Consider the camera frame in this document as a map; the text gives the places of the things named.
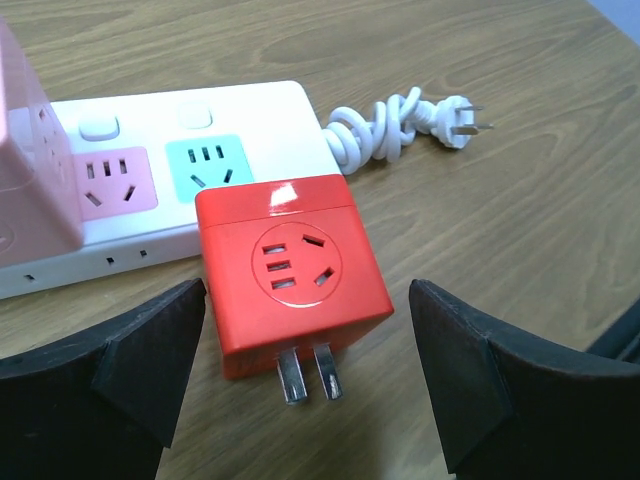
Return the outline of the white multicolour power strip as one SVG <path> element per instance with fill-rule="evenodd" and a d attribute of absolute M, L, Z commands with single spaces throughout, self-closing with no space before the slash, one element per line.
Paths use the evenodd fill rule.
<path fill-rule="evenodd" d="M 5 298 L 197 255 L 203 189 L 339 170 L 294 81 L 51 104 L 71 145 L 84 242 L 1 265 Z"/>

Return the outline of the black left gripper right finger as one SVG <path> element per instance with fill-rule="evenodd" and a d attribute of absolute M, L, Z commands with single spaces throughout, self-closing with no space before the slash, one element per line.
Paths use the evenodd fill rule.
<path fill-rule="evenodd" d="M 447 470 L 458 479 L 635 479 L 639 309 L 586 350 L 414 280 L 416 345 Z"/>

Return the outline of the pink cube plug adapter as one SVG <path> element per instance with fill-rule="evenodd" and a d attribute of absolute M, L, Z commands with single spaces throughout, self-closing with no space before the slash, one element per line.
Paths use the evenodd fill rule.
<path fill-rule="evenodd" d="M 68 253 L 84 242 L 74 159 L 38 75 L 1 22 L 1 265 Z"/>

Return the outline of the red cube plug adapter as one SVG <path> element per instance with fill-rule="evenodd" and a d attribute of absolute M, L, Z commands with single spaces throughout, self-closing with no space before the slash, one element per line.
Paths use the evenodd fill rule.
<path fill-rule="evenodd" d="M 334 354 L 394 310 L 345 178 L 206 189 L 195 206 L 223 375 L 276 370 L 297 404 L 311 359 L 326 397 L 340 398 Z"/>

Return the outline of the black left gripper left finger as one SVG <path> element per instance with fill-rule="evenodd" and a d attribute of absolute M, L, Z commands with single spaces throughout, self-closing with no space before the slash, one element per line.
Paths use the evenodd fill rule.
<path fill-rule="evenodd" d="M 153 479 L 199 343 L 201 279 L 1 361 L 4 479 Z"/>

